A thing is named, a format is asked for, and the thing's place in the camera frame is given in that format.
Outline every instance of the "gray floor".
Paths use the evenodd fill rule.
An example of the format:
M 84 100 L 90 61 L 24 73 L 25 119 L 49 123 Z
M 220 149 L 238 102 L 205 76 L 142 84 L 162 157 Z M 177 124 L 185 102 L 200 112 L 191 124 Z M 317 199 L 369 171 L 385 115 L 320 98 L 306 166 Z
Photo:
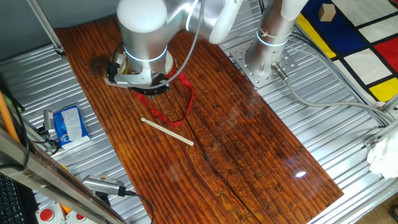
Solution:
M 234 46 L 254 38 L 260 15 L 257 0 L 243 2 L 233 29 L 220 45 L 227 55 Z M 306 49 L 295 42 L 292 40 L 288 44 L 299 50 Z M 298 63 L 298 72 L 289 77 L 300 96 L 322 103 L 358 100 L 338 75 L 317 58 L 294 50 L 290 53 Z M 0 72 L 26 107 L 24 117 L 35 126 L 43 123 L 43 110 L 57 111 L 71 105 L 81 110 L 92 140 L 59 152 L 54 155 L 55 160 L 69 167 L 79 179 L 88 174 L 107 174 L 133 189 L 68 61 L 59 57 L 52 46 L 0 63 Z M 306 107 L 296 102 L 280 80 L 258 92 L 345 193 L 311 223 L 352 222 L 398 190 L 395 179 L 383 179 L 368 171 L 368 150 L 363 142 L 380 131 L 380 124 L 367 111 L 346 106 Z M 43 195 L 36 195 L 36 199 L 40 207 L 51 202 Z M 111 204 L 124 218 L 149 223 L 138 198 L 112 197 Z

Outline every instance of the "emergency stop button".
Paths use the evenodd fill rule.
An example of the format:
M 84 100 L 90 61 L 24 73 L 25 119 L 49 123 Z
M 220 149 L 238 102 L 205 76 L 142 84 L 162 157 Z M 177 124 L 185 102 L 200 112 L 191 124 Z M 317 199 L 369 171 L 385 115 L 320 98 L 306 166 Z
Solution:
M 83 215 L 80 215 L 80 214 L 77 214 L 76 218 L 79 221 L 84 221 L 86 219 L 86 217 L 84 217 Z
M 54 213 L 48 208 L 42 210 L 42 212 L 40 213 L 40 219 L 42 221 L 50 221 L 53 218 L 54 218 Z

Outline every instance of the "blue box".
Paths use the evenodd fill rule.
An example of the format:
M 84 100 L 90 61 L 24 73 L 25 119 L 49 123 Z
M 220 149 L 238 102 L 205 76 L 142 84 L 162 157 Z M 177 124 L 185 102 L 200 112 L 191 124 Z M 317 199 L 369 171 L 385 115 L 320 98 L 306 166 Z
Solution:
M 83 117 L 81 116 L 80 110 L 77 108 L 78 114 L 79 114 L 79 119 L 80 119 L 80 125 L 81 125 L 81 136 L 82 138 L 77 140 L 77 141 L 70 141 L 67 133 L 67 127 L 65 126 L 65 122 L 63 119 L 63 116 L 61 114 L 62 111 L 67 111 L 73 108 L 77 108 L 77 106 L 71 106 L 67 109 L 58 111 L 53 114 L 54 117 L 54 126 L 55 126 L 55 132 L 57 132 L 58 140 L 61 145 L 65 150 L 73 149 L 74 147 L 77 147 L 85 142 L 88 142 L 90 140 L 90 137 L 88 135 L 87 128 L 84 124 Z

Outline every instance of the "red square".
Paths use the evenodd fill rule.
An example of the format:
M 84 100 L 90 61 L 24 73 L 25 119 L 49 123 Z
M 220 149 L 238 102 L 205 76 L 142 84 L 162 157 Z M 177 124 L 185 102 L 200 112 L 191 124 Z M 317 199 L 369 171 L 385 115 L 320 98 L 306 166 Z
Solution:
M 374 48 L 387 60 L 391 67 L 398 72 L 398 37 L 377 44 Z

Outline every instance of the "dark wood grain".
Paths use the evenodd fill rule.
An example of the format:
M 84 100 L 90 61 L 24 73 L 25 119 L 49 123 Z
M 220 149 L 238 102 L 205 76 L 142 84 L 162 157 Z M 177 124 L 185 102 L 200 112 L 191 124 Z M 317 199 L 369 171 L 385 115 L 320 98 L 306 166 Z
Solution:
M 193 109 L 175 128 L 132 92 L 105 85 L 104 67 L 121 41 L 114 17 L 56 33 L 133 185 L 152 202 L 156 223 L 306 223 L 343 195 L 218 46 L 197 43 L 184 71 L 195 88 Z M 179 64 L 192 39 L 183 32 L 171 41 Z M 150 104 L 176 121 L 189 97 L 175 82 Z

